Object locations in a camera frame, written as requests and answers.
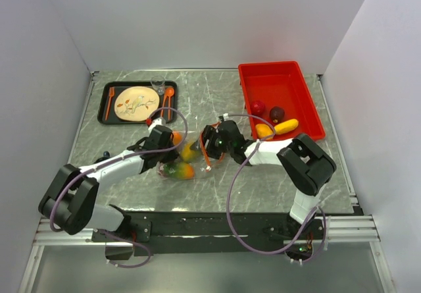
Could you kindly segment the yellow fake lemon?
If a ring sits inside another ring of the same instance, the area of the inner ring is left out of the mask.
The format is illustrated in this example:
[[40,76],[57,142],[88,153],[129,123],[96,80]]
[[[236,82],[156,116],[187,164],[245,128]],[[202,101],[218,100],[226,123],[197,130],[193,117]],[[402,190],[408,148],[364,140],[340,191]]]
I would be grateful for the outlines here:
[[190,145],[191,143],[186,144],[180,152],[181,159],[186,163],[192,162],[195,158],[197,158],[200,155],[199,151],[190,150]]

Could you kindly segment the clear zip top bag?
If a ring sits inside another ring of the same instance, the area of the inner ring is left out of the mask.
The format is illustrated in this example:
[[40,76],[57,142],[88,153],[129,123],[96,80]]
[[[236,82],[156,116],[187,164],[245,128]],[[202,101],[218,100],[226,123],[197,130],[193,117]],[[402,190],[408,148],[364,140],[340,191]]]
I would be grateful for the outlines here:
[[218,123],[206,125],[196,140],[182,142],[184,133],[173,131],[173,144],[179,144],[179,156],[175,161],[158,163],[157,174],[163,178],[174,180],[190,180],[203,178],[225,157],[224,152],[211,148],[211,138],[216,134]]

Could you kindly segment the green orange fake mango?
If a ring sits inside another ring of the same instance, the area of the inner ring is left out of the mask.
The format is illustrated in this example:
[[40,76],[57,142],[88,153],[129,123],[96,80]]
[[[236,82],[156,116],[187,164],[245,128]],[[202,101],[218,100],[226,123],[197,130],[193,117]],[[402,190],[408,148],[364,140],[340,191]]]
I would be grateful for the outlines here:
[[189,180],[195,176],[194,168],[183,161],[164,164],[161,173],[165,177],[177,180]]

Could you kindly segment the orange fake fruit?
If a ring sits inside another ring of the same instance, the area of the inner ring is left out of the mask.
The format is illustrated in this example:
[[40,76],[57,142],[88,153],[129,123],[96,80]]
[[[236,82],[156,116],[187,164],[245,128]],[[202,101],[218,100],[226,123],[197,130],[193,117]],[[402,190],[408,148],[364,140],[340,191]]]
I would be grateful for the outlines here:
[[256,134],[257,134],[257,138],[259,139],[263,139],[266,138],[267,140],[272,139],[275,135],[273,129],[271,129],[271,127],[269,127],[267,124],[257,124],[255,126],[255,130],[256,130]]

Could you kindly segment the red fake apple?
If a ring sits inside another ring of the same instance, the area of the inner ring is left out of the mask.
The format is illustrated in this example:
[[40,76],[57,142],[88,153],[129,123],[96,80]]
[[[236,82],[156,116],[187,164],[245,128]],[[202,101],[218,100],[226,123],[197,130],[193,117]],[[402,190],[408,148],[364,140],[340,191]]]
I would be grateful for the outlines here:
[[262,116],[266,110],[266,105],[260,101],[256,100],[251,103],[251,114],[256,116]]

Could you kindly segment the dark purple fake plum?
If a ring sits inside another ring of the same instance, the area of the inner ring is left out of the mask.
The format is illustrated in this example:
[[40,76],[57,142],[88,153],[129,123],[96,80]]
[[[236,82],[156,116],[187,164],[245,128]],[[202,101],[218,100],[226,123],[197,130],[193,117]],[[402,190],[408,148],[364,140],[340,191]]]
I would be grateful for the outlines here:
[[284,119],[284,116],[285,116],[284,109],[278,106],[274,106],[273,108],[271,108],[269,112],[270,121],[274,124],[282,122],[282,120]]

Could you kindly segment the yellow fake fruit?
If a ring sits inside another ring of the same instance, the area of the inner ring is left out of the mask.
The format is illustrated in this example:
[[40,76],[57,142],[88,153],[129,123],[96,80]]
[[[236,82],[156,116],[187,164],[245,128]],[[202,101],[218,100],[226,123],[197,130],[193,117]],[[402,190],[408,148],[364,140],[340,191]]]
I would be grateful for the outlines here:
[[289,119],[277,124],[274,130],[276,131],[276,135],[283,135],[294,131],[298,126],[299,121],[297,119]]

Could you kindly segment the purple fake grapes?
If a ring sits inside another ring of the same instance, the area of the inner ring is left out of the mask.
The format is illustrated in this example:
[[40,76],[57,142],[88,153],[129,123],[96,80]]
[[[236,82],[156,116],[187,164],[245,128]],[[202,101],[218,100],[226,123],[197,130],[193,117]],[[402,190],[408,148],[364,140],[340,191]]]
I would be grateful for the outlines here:
[[157,174],[161,177],[166,177],[166,171],[165,171],[165,164],[164,163],[158,163],[157,164]]

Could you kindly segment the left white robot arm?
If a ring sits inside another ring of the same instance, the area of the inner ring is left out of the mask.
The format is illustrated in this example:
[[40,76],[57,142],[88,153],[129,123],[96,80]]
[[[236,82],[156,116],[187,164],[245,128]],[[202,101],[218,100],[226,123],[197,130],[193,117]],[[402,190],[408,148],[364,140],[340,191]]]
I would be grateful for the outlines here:
[[127,239],[129,215],[115,205],[97,204],[98,191],[143,174],[158,163],[174,161],[178,152],[172,139],[171,129],[156,125],[150,127],[148,137],[114,157],[80,168],[62,166],[38,205],[39,213],[49,218],[56,232],[74,235],[84,228],[96,228],[106,230],[118,242]]

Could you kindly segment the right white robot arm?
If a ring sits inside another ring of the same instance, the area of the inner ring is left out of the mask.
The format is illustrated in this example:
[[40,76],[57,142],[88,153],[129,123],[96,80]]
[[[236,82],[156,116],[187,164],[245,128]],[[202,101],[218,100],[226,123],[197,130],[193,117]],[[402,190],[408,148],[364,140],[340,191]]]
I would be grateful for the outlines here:
[[282,141],[251,140],[243,136],[233,120],[207,125],[187,148],[211,159],[227,154],[240,165],[282,166],[297,189],[289,211],[292,220],[287,224],[295,239],[303,239],[310,232],[308,216],[337,169],[335,161],[305,133]]

